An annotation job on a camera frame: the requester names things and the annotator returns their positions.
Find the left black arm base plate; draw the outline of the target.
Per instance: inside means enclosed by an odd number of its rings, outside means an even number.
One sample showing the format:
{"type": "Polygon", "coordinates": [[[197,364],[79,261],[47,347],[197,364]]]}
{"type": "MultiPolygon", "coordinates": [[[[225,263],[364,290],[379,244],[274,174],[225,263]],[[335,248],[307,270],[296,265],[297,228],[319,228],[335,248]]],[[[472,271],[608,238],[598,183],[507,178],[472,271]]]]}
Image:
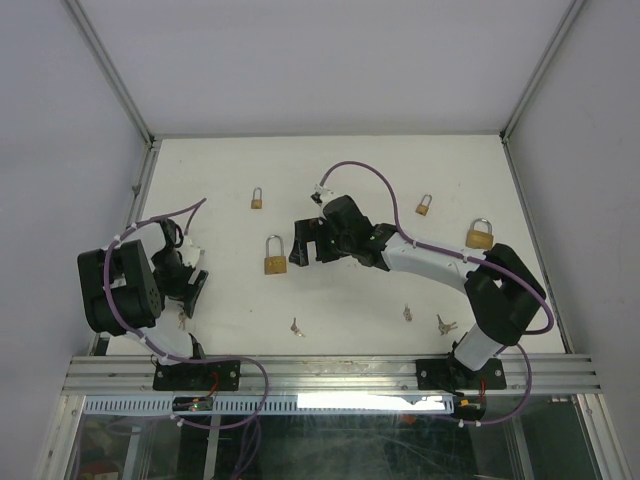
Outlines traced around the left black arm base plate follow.
{"type": "Polygon", "coordinates": [[[156,367],[152,388],[161,392],[237,391],[240,361],[226,360],[207,364],[179,363],[156,367]]]}

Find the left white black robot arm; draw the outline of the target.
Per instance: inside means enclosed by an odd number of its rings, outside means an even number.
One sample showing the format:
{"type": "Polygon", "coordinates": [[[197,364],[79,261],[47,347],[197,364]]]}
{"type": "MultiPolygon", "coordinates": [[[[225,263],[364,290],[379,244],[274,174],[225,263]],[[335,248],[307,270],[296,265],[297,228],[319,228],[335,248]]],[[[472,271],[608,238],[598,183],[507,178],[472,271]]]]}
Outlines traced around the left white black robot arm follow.
{"type": "Polygon", "coordinates": [[[194,317],[209,272],[204,249],[171,219],[132,227],[113,247],[77,257],[87,323],[99,334],[140,342],[188,388],[209,377],[209,364],[185,322],[194,317]]]}

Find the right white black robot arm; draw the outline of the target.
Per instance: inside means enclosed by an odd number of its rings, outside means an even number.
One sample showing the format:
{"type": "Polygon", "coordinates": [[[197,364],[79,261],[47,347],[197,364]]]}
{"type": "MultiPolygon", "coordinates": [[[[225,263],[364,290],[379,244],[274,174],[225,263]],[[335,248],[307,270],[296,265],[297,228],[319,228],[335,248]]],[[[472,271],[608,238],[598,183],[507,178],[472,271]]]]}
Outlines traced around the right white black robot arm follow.
{"type": "Polygon", "coordinates": [[[309,265],[308,245],[320,263],[352,257],[364,267],[417,275],[464,294],[475,325],[454,344],[447,359],[452,383],[469,387],[497,353],[520,341],[546,294],[515,251],[504,244],[474,255],[411,240],[401,228],[372,224],[348,195],[321,204],[320,215],[294,222],[289,262],[309,265]]]}

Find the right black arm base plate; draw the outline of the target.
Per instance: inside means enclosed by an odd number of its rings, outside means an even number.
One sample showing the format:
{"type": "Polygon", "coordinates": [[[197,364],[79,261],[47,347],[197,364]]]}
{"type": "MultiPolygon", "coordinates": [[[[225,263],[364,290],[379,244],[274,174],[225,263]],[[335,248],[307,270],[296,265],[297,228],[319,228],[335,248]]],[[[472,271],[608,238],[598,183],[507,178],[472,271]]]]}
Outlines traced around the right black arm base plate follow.
{"type": "Polygon", "coordinates": [[[477,371],[472,371],[449,357],[417,359],[415,367],[419,390],[456,393],[466,390],[505,390],[507,388],[503,364],[497,358],[489,359],[477,371]]]}

